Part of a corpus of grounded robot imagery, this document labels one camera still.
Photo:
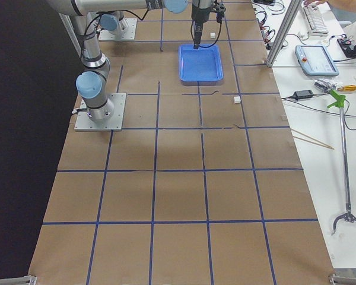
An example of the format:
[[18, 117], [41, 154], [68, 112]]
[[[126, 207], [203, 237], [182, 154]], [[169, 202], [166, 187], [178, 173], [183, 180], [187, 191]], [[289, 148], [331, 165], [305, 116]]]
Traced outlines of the person hand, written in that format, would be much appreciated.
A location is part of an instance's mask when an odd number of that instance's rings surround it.
[[303, 4], [305, 6], [309, 6], [309, 5], [321, 5], [327, 3], [327, 0], [304, 0]]

